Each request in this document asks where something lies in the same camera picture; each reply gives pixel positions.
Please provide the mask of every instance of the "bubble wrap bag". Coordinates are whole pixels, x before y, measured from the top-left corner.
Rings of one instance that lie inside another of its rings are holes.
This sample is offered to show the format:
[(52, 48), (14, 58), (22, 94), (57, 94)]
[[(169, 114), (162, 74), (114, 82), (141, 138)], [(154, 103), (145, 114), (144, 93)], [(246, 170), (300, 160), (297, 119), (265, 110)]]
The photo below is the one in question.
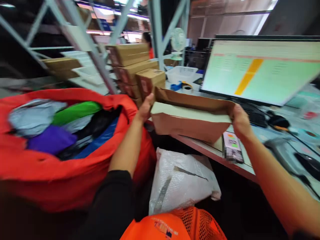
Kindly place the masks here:
[(221, 190), (206, 156), (185, 155), (157, 148), (157, 165), (152, 183), (149, 215), (192, 206)]

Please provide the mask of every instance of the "red sack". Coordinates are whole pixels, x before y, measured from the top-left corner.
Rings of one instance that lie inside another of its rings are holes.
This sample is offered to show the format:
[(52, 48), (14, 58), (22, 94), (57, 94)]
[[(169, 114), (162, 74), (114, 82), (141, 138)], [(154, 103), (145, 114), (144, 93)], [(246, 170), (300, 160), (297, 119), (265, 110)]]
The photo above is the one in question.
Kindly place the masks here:
[[(53, 155), (26, 150), (26, 140), (7, 134), (12, 127), (9, 113), (35, 98), (67, 102), (69, 105), (94, 101), (105, 110), (122, 106), (114, 136), (83, 159), (60, 161)], [(103, 96), (83, 88), (42, 90), (0, 99), (0, 179), (18, 196), (37, 203), (49, 212), (59, 212), (91, 204), (99, 184), (105, 178), (113, 155), (137, 112), (127, 95)], [(141, 150), (133, 176), (143, 183), (154, 171), (156, 154), (151, 138), (143, 129)]]

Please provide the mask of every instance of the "person's left hand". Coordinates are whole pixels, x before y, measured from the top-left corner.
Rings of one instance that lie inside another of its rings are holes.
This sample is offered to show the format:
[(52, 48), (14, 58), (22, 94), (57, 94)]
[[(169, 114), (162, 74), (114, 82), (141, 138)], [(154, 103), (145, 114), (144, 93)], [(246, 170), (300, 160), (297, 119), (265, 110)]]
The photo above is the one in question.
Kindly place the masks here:
[(154, 94), (150, 93), (149, 96), (147, 96), (143, 102), (143, 104), (140, 106), (139, 111), (137, 112), (138, 117), (145, 122), (150, 117), (150, 107), (154, 102)]

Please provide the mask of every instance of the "white plastic basket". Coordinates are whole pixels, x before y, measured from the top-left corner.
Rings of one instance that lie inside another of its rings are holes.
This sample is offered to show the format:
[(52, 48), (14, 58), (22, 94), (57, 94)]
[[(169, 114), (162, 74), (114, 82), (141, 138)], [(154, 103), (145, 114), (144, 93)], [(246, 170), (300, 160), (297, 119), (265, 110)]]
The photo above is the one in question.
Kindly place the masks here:
[(191, 83), (194, 74), (197, 72), (197, 68), (175, 66), (166, 72), (168, 81), (172, 84), (179, 84), (179, 81), (185, 81)]
[(99, 86), (104, 84), (98, 70), (95, 66), (86, 66), (80, 68), (74, 68), (72, 71), (76, 72), (80, 77), (83, 78), (84, 81), (93, 84), (95, 86)]
[(93, 65), (93, 62), (87, 52), (68, 51), (68, 52), (61, 52), (61, 54), (64, 55), (65, 57), (77, 59), (83, 67)]

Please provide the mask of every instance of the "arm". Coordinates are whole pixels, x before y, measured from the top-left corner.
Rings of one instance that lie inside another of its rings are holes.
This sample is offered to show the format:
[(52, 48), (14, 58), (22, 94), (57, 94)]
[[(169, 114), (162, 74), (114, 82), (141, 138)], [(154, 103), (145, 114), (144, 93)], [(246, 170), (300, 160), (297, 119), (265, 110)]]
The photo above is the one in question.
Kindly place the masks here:
[(247, 153), (260, 187), (289, 236), (301, 230), (320, 237), (320, 203), (314, 200), (254, 135), (248, 115), (236, 105), (233, 127)]
[(108, 171), (125, 170), (130, 173), (131, 177), (133, 176), (140, 153), (142, 127), (148, 119), (152, 100), (153, 93), (146, 97), (133, 118), (124, 139), (112, 156)]
[(132, 176), (138, 161), (142, 126), (148, 118), (149, 95), (114, 153), (108, 174), (99, 187), (85, 224), (73, 239), (120, 239), (134, 219)]

